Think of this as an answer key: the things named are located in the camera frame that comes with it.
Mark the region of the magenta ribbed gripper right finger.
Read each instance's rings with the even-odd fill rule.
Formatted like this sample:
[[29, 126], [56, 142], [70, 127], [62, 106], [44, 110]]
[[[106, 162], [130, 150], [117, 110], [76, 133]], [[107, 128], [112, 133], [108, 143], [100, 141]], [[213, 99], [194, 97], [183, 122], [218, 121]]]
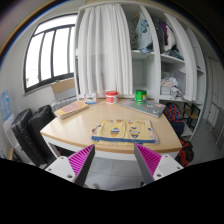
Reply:
[[160, 155], [137, 143], [134, 144], [134, 155], [145, 185], [182, 169], [182, 166], [170, 155]]

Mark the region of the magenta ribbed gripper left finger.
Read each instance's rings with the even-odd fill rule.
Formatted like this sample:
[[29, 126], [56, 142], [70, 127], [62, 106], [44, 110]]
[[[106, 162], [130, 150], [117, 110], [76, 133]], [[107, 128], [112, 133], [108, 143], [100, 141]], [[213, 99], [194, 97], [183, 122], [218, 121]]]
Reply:
[[68, 157], [58, 157], [46, 168], [46, 171], [75, 183], [80, 187], [84, 187], [94, 156], [95, 145], [90, 145]]

